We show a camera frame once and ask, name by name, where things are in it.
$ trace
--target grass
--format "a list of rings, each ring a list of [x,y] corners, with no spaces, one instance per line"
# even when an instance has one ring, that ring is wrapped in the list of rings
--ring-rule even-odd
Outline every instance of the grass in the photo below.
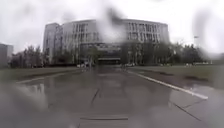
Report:
[[[133,69],[163,72],[178,76],[190,76],[200,79],[213,79],[214,75],[223,69],[224,66],[202,65],[202,66],[152,66],[152,67],[132,67]]]
[[[55,73],[70,72],[77,70],[75,67],[68,68],[33,68],[33,69],[2,69],[0,81],[16,81]]]

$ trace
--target ground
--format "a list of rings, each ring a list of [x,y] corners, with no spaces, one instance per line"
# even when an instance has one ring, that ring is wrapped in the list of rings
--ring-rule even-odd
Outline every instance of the ground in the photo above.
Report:
[[[203,99],[135,74],[173,82]],[[1,86],[0,127],[17,128],[206,128],[221,127],[224,94],[142,70],[98,68]]]

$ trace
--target sky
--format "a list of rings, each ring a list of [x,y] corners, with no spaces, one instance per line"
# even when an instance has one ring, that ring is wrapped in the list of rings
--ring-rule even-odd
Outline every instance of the sky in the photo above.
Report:
[[[0,0],[0,42],[14,45],[14,52],[29,45],[42,47],[46,24],[98,18],[105,6],[111,6],[123,18],[167,23],[171,42],[192,44],[195,16],[217,5],[211,1]]]

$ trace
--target road marking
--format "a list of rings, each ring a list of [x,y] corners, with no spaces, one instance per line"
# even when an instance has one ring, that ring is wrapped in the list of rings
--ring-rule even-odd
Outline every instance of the road marking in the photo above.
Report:
[[[28,82],[35,81],[35,80],[41,80],[41,79],[44,79],[45,77],[57,77],[57,76],[61,76],[61,75],[64,75],[64,74],[66,74],[66,73],[58,73],[58,74],[55,74],[55,75],[37,77],[37,78],[29,79],[29,80],[22,80],[22,81],[16,82],[16,84],[24,84],[24,83],[28,83]]]
[[[153,79],[151,77],[147,77],[147,76],[144,76],[144,75],[141,75],[141,74],[138,74],[138,73],[134,73],[134,72],[131,72],[131,71],[127,71],[128,73],[130,74],[134,74],[134,75],[137,75],[141,78],[144,78],[144,79],[147,79],[149,81],[152,81],[152,82],[155,82],[155,83],[158,83],[158,84],[161,84],[161,85],[164,85],[164,86],[167,86],[167,87],[170,87],[172,89],[175,89],[175,90],[178,90],[178,91],[182,91],[182,92],[185,92],[185,93],[188,93],[188,94],[191,94],[193,96],[196,96],[196,97],[199,97],[201,99],[208,99],[207,96],[204,96],[202,94],[198,94],[198,93],[195,93],[195,92],[192,92],[190,90],[187,90],[187,89],[183,89],[183,88],[180,88],[180,87],[177,87],[177,86],[174,86],[174,85],[171,85],[171,84],[168,84],[168,83],[165,83],[165,82],[162,82],[162,81],[159,81],[159,80],[156,80],[156,79]]]

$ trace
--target concrete pavement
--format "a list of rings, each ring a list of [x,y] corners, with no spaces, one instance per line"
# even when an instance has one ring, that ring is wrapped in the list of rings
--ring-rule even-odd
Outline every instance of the concrete pavement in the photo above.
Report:
[[[8,106],[0,110],[5,111],[1,127],[205,128],[212,124],[212,119],[203,118],[200,106],[207,100],[119,68],[45,77],[13,90],[3,91],[7,102],[0,99]]]

